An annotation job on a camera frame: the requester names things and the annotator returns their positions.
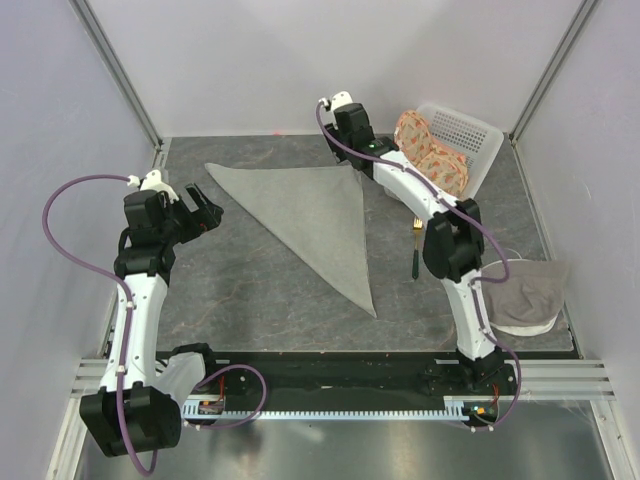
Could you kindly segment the gold fork green handle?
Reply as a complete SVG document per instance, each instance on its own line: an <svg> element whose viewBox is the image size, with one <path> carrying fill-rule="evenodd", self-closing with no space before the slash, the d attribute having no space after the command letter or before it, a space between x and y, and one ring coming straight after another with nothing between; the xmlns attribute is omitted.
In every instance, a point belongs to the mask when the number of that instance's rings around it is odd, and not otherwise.
<svg viewBox="0 0 640 480"><path fill-rule="evenodd" d="M411 276L413 280L417 280L419 278L419 270L420 270L420 242L423 232L423 221L415 217L413 220L412 231L414 234L414 250L412 257L412 269Z"/></svg>

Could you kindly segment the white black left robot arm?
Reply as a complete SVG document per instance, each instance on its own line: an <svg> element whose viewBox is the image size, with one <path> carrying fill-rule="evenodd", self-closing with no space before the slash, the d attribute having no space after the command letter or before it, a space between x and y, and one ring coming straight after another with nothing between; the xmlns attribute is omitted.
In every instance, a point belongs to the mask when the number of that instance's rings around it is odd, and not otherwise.
<svg viewBox="0 0 640 480"><path fill-rule="evenodd" d="M80 416L107 457L150 452L177 445L181 409L195 390L208 393L219 369L206 358L207 345L173 351L167 367L156 370L160 313L167 296L174 248L217 228L224 213L194 183L186 191L196 208L167 189L127 195L114 274L118 309L113 344L96 393L82 398Z"/></svg>

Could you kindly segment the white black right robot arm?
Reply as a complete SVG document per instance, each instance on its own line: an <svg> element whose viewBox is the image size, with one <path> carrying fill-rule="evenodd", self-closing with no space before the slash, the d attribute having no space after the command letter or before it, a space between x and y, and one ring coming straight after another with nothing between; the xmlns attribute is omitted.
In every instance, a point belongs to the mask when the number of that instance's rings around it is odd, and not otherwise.
<svg viewBox="0 0 640 480"><path fill-rule="evenodd" d="M340 161L389 190L426 227L422 259L442 282L453 313L459 366L455 376L467 392L483 392L503 365L482 294L482 255L488 233L472 200L460 201L411 164L389 137L376 137L360 103L321 99L316 120Z"/></svg>

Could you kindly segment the grey cloth napkin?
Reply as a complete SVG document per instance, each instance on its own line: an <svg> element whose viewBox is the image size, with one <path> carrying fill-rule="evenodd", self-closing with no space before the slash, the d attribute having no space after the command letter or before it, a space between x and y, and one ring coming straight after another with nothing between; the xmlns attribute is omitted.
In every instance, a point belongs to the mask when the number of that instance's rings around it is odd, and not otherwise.
<svg viewBox="0 0 640 480"><path fill-rule="evenodd" d="M326 283L377 316L369 282L362 182L354 169L237 169L214 163L205 168Z"/></svg>

